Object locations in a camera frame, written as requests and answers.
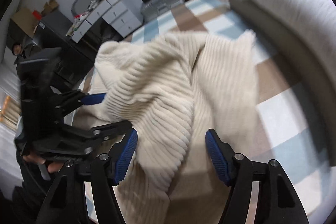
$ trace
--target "red object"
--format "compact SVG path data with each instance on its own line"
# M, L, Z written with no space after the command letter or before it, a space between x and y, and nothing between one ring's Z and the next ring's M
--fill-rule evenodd
M41 20L41 18L42 18L42 15L38 12L38 11L36 11L36 10L34 10L34 12L33 12L33 16L37 19L37 20Z

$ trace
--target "ribbed knit fabric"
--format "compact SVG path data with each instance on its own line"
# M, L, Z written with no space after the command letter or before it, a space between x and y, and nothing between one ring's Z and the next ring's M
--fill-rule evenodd
M214 128L247 153L255 125L254 33L230 41L203 32L167 33L144 45L106 42L91 92L107 91L88 126L128 119L138 145L114 191L127 224L218 223L228 189L205 148Z

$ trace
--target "person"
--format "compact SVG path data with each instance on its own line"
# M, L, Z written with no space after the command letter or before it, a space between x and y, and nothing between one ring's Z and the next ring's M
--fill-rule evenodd
M22 56L26 58L25 53L23 51L22 45L19 42L15 42L12 46L12 53L15 56Z
M31 39L25 39L23 43L15 42L12 46L12 54L17 56L14 65L40 50L41 49L35 45Z

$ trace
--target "silver suitcase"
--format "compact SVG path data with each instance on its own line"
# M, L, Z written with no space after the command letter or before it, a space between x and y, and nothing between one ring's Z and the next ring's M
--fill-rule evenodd
M184 0L150 0L142 4L141 13L147 23L182 3Z

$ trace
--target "black desk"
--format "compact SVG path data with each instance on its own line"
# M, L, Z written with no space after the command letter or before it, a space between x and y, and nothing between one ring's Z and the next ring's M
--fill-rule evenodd
M83 80L94 66L100 46L84 38L78 43L73 42L70 37L66 36L71 25L72 22L56 10L40 20L33 37L33 42L41 48L62 48L60 62L54 72L56 78L63 81L69 89Z

